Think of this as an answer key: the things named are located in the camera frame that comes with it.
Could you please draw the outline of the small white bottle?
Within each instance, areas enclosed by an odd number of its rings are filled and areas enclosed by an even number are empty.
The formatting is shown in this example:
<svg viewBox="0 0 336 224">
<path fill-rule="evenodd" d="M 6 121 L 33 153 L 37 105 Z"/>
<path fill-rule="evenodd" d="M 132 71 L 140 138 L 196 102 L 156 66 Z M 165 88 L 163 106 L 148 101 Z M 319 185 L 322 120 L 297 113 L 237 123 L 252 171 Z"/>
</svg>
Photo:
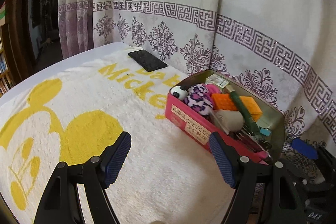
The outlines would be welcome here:
<svg viewBox="0 0 336 224">
<path fill-rule="evenodd" d="M 238 132 L 244 126 L 244 118 L 239 111 L 215 110 L 214 124 L 224 132 Z"/>
</svg>

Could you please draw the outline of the panda figurine toy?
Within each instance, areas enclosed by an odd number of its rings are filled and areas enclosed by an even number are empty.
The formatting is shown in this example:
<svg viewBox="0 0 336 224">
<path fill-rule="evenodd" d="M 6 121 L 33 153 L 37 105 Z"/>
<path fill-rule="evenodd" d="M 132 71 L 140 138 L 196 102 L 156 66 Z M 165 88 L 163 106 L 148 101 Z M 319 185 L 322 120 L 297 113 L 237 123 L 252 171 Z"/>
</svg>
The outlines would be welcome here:
<svg viewBox="0 0 336 224">
<path fill-rule="evenodd" d="M 170 94 L 180 101 L 183 101 L 188 96 L 188 91 L 185 86 L 176 85 L 170 89 Z"/>
</svg>

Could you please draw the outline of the pink tin box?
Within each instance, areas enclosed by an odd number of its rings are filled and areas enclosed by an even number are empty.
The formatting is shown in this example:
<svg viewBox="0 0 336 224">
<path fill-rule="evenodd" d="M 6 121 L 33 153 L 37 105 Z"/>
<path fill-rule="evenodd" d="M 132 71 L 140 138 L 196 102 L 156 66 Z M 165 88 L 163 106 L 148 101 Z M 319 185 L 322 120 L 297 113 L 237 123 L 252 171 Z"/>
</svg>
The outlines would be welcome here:
<svg viewBox="0 0 336 224">
<path fill-rule="evenodd" d="M 243 85 L 213 70 L 195 73 L 170 88 L 165 116 L 203 148 L 220 137 L 242 156 L 269 163 L 280 157 L 284 116 Z"/>
</svg>

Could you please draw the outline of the white yellow Mickey towel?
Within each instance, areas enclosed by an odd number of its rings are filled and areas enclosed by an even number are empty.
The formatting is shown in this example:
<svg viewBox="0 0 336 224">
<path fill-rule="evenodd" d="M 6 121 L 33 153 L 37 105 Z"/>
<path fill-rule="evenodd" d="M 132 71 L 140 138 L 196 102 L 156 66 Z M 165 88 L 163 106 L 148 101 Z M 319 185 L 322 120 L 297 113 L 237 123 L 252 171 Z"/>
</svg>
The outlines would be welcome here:
<svg viewBox="0 0 336 224">
<path fill-rule="evenodd" d="M 108 198 L 121 223 L 220 223 L 233 195 L 213 156 L 165 118 L 186 76 L 146 72 L 119 50 L 52 76 L 1 104 L 1 194 L 33 223 L 57 163 L 100 155 L 121 132 L 131 149 Z"/>
</svg>

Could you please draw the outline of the small white printed carton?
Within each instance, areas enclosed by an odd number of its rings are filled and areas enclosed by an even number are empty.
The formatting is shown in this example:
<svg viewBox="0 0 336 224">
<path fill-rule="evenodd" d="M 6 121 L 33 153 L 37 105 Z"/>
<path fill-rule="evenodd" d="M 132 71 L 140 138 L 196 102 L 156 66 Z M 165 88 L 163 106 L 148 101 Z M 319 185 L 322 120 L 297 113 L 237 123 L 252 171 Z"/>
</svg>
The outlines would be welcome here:
<svg viewBox="0 0 336 224">
<path fill-rule="evenodd" d="M 206 78 L 205 84 L 213 84 L 218 87 L 220 90 L 223 90 L 230 82 L 217 74 L 212 74 Z"/>
</svg>

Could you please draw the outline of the white purple patterned curtain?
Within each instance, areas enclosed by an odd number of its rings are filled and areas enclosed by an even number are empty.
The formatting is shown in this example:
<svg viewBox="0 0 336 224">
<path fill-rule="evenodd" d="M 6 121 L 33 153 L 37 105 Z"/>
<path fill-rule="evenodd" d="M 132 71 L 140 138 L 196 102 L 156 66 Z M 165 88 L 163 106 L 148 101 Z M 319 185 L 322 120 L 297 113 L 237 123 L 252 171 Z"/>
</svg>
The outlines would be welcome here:
<svg viewBox="0 0 336 224">
<path fill-rule="evenodd" d="M 94 45 L 114 40 L 259 95 L 284 114 L 282 154 L 321 180 L 290 142 L 335 153 L 335 0 L 93 0 Z"/>
</svg>

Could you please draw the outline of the wooden bookshelf with books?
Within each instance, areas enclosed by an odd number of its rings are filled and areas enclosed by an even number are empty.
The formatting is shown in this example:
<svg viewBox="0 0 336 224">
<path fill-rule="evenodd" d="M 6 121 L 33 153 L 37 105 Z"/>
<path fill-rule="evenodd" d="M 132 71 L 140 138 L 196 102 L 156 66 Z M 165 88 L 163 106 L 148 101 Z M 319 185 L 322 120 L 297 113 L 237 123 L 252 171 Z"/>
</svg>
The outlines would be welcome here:
<svg viewBox="0 0 336 224">
<path fill-rule="evenodd" d="M 1 7 L 1 97 L 19 82 L 10 37 L 10 12 L 11 0 L 5 0 Z"/>
</svg>

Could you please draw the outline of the black smartphone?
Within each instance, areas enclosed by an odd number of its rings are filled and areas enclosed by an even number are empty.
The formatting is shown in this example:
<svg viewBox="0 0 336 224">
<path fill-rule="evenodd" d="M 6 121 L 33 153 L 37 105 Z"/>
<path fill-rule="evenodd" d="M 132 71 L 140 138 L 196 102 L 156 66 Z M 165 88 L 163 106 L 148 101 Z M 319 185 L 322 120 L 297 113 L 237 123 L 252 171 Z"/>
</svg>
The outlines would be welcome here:
<svg viewBox="0 0 336 224">
<path fill-rule="evenodd" d="M 146 50 L 130 52 L 128 53 L 128 56 L 142 66 L 147 72 L 153 72 L 167 67 L 166 63 Z"/>
</svg>

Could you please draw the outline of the sheer purple curtain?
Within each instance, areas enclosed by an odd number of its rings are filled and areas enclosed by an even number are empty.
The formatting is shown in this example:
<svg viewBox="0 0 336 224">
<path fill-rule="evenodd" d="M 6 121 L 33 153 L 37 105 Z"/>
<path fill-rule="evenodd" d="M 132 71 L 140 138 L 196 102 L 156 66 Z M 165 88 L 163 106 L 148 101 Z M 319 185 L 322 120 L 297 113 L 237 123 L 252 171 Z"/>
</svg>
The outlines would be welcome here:
<svg viewBox="0 0 336 224">
<path fill-rule="evenodd" d="M 64 59 L 93 48 L 93 0 L 58 0 L 58 24 Z"/>
</svg>

